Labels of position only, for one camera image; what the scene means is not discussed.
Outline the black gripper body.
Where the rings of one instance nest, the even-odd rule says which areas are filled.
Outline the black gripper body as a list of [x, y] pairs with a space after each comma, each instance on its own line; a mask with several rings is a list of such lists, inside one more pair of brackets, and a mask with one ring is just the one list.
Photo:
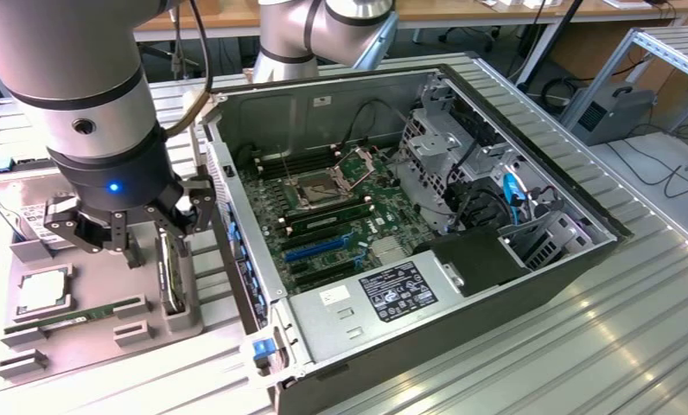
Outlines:
[[115, 156], [78, 159], [54, 150], [47, 153], [82, 204], [91, 209], [123, 211], [157, 201], [171, 207], [183, 196], [162, 128], [153, 129], [135, 147]]

